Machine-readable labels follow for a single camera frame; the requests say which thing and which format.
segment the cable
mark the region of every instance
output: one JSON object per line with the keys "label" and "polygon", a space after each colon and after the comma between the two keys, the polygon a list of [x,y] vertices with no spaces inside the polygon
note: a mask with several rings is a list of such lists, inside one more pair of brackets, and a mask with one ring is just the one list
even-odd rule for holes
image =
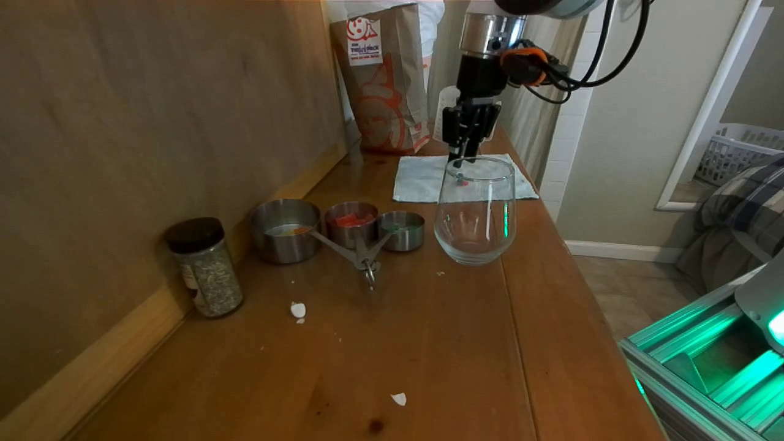
{"label": "cable", "polygon": [[632,46],[627,50],[627,54],[623,56],[623,62],[602,78],[599,81],[589,81],[599,67],[599,59],[601,59],[601,52],[606,50],[606,40],[609,40],[609,29],[611,29],[611,16],[612,16],[612,0],[609,0],[609,9],[606,9],[606,23],[602,23],[602,32],[601,32],[601,41],[595,46],[595,54],[594,54],[594,62],[586,70],[586,76],[580,81],[571,78],[571,76],[564,76],[562,70],[557,70],[555,67],[550,63],[539,63],[552,78],[558,78],[564,83],[568,83],[568,90],[579,90],[579,89],[595,89],[595,86],[602,86],[609,81],[612,81],[629,62],[632,56],[638,54],[639,45],[643,45],[643,37],[644,37],[644,29],[647,29],[647,20],[649,20],[649,0],[639,0],[643,7],[639,7],[639,23],[638,23],[638,32],[634,32],[634,40],[632,40]]}
{"label": "cable", "polygon": [[547,96],[541,96],[536,89],[531,89],[531,86],[525,86],[529,94],[534,94],[539,101],[544,101],[544,102],[552,102],[552,106],[562,106],[562,102],[566,102],[568,97],[571,97],[571,90],[564,90],[566,96],[564,97],[547,97]]}

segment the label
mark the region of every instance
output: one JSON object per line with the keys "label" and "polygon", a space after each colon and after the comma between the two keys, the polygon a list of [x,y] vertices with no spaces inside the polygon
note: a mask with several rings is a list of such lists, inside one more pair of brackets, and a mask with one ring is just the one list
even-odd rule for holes
{"label": "label", "polygon": [[350,67],[372,67],[386,62],[383,23],[355,16],[346,24],[346,46]]}
{"label": "label", "polygon": [[199,292],[199,282],[197,282],[193,266],[185,261],[185,265],[180,265],[180,270],[182,270],[182,279],[187,282],[187,287]]}

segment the brown paper bag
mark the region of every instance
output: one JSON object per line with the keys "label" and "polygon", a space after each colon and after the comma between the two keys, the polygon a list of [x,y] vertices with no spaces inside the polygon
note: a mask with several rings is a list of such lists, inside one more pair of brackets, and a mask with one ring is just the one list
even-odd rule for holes
{"label": "brown paper bag", "polygon": [[417,5],[333,23],[332,37],[364,150],[408,155],[426,145]]}

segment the floor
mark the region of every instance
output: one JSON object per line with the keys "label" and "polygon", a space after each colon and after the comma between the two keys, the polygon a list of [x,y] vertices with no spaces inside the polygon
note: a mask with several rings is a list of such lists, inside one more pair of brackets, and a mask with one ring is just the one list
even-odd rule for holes
{"label": "floor", "polygon": [[670,265],[573,257],[616,339],[660,321],[698,297]]}

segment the food crumb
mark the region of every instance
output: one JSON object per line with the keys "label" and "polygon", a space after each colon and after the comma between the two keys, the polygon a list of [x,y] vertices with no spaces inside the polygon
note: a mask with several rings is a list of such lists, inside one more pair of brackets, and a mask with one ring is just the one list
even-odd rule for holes
{"label": "food crumb", "polygon": [[292,301],[292,317],[296,324],[304,324],[307,313],[308,313],[308,309],[302,301]]}
{"label": "food crumb", "polygon": [[408,393],[397,393],[397,394],[392,394],[392,402],[395,402],[397,407],[408,407],[408,404],[409,404],[409,396],[408,396]]}

